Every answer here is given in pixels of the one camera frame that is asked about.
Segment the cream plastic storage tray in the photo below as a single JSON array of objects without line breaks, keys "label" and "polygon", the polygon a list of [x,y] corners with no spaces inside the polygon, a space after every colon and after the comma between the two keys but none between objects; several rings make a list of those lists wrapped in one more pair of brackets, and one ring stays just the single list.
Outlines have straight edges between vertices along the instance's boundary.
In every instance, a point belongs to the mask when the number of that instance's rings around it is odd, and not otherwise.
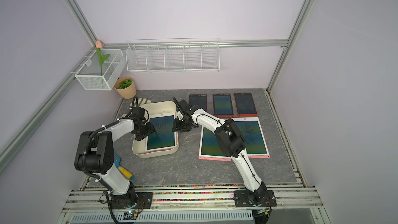
[{"label": "cream plastic storage tray", "polygon": [[[155,114],[162,114],[162,113],[175,113],[175,115],[177,114],[176,105],[172,101],[145,104],[145,105],[142,105],[141,107],[148,111],[149,118],[150,118],[150,115],[155,115]],[[145,145],[146,145],[146,140],[147,140],[147,137],[146,137],[141,141],[133,140],[132,152],[135,155],[137,155],[143,159],[173,154],[178,150],[178,147],[179,147],[178,133],[176,132],[176,134],[177,134],[177,145],[172,149],[145,153]]]}]

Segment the pink writing tablet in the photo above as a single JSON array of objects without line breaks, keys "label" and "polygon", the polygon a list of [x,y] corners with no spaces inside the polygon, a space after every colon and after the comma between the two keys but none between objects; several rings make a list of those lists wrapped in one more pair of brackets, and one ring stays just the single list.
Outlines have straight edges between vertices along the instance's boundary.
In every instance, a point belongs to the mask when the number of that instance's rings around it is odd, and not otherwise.
[{"label": "pink writing tablet", "polygon": [[146,140],[145,153],[172,149],[177,145],[177,134],[173,132],[175,113],[150,115],[150,123],[154,127]]},{"label": "pink writing tablet", "polygon": [[202,127],[199,159],[212,161],[232,161],[219,148],[216,136],[209,129]]}]

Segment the black frame writing tablet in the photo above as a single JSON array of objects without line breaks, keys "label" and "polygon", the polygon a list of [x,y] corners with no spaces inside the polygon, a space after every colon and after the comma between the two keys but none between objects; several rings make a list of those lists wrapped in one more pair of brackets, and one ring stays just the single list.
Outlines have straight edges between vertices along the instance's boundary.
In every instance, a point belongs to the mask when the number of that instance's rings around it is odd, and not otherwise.
[{"label": "black frame writing tablet", "polygon": [[207,112],[208,110],[208,97],[207,94],[190,94],[189,104],[197,106]]}]

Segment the large red writing tablet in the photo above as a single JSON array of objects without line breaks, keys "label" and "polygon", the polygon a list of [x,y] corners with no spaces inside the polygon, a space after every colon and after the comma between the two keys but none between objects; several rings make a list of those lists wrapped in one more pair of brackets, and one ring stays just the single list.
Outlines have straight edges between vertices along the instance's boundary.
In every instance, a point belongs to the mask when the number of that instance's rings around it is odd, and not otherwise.
[{"label": "large red writing tablet", "polygon": [[214,115],[217,117],[234,117],[232,98],[230,94],[213,94]]}]

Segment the small red writing tablet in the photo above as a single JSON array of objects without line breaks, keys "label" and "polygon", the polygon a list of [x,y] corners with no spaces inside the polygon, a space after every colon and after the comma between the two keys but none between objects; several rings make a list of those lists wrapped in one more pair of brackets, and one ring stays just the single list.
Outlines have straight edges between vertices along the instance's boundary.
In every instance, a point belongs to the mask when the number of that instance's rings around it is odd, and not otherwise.
[{"label": "small red writing tablet", "polygon": [[258,117],[251,93],[234,93],[238,117]]}]

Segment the white writing tablet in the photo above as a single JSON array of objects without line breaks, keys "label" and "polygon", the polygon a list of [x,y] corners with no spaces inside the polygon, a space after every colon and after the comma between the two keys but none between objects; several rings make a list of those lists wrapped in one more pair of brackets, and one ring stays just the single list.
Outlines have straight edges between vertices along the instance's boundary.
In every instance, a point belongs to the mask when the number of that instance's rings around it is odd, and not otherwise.
[{"label": "white writing tablet", "polygon": [[233,118],[245,138],[249,158],[269,158],[269,150],[258,117]]}]

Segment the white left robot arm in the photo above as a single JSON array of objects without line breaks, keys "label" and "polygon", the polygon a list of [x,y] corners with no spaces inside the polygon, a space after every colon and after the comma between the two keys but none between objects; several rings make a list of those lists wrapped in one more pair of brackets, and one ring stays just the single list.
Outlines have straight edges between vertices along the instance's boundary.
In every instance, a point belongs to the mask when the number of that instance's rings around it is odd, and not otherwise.
[{"label": "white left robot arm", "polygon": [[121,118],[95,131],[80,135],[74,167],[105,187],[99,202],[110,209],[149,209],[153,193],[137,193],[133,183],[117,168],[114,141],[136,132],[142,124],[132,118]]}]

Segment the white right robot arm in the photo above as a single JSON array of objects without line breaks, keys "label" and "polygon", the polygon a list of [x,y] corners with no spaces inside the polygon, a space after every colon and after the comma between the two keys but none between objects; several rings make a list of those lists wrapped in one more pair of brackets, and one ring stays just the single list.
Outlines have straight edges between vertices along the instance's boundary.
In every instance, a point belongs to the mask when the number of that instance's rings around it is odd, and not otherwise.
[{"label": "white right robot arm", "polygon": [[272,197],[256,173],[247,154],[244,136],[233,119],[223,120],[201,108],[190,108],[177,110],[174,123],[176,131],[189,132],[192,127],[202,126],[214,133],[220,150],[231,158],[244,181],[249,204],[259,206],[264,202],[271,203]]}]

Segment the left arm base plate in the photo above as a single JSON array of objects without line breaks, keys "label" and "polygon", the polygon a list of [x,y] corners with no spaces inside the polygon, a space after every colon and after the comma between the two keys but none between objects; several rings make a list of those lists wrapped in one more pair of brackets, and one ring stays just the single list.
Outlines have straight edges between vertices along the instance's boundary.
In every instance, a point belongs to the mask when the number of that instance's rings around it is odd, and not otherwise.
[{"label": "left arm base plate", "polygon": [[153,192],[136,192],[132,197],[128,195],[111,196],[112,209],[149,209],[151,208]]}]

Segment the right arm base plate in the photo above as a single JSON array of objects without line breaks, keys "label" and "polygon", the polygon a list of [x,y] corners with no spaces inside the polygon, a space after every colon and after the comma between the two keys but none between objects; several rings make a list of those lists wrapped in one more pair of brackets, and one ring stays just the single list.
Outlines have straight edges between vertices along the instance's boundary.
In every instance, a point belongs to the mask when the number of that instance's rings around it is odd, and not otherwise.
[{"label": "right arm base plate", "polygon": [[236,190],[233,193],[236,207],[276,207],[276,197],[272,190],[266,193],[252,194],[247,190]]}]

